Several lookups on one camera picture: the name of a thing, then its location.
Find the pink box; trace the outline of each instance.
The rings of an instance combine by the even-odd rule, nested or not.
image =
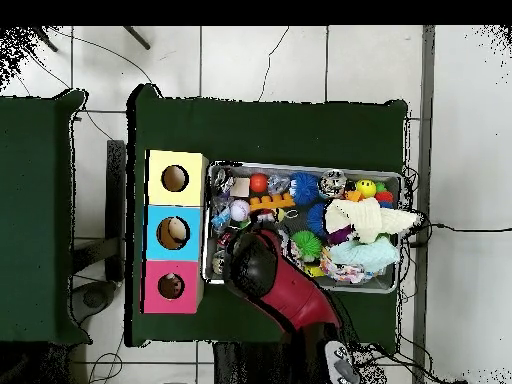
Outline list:
[[[167,299],[160,294],[159,280],[175,274],[184,283],[177,299]],[[203,297],[204,283],[199,275],[199,262],[195,261],[146,261],[144,284],[145,314],[195,314]]]

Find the white cloth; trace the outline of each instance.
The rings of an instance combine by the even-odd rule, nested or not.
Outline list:
[[[361,202],[335,199],[325,211],[325,229],[331,234],[353,225],[361,243],[373,243],[380,233],[399,233],[417,219],[415,213],[381,208],[374,197]]]

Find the green table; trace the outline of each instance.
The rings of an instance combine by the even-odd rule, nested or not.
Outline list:
[[[85,98],[0,97],[0,340],[89,340],[68,312],[70,122]]]
[[[140,313],[146,149],[201,152],[210,161],[401,172],[406,113],[407,105],[401,100],[384,105],[246,103],[165,99],[155,86],[137,87],[128,100],[127,343],[280,338],[270,318],[223,285],[205,287],[195,315]],[[332,298],[345,318],[346,308],[362,342],[394,349],[396,292],[332,292]]]

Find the yellow smiley ball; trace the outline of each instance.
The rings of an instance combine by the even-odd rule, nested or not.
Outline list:
[[[356,189],[365,198],[373,197],[375,196],[375,193],[377,193],[377,186],[373,181],[370,180],[359,180],[356,183]]]

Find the blue box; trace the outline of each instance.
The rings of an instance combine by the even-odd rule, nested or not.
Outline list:
[[[148,207],[147,231],[147,260],[167,261],[199,261],[201,257],[201,208],[177,207],[177,206],[152,206]],[[171,217],[181,218],[189,229],[189,238],[185,245],[179,249],[166,249],[157,238],[157,230],[160,223]]]

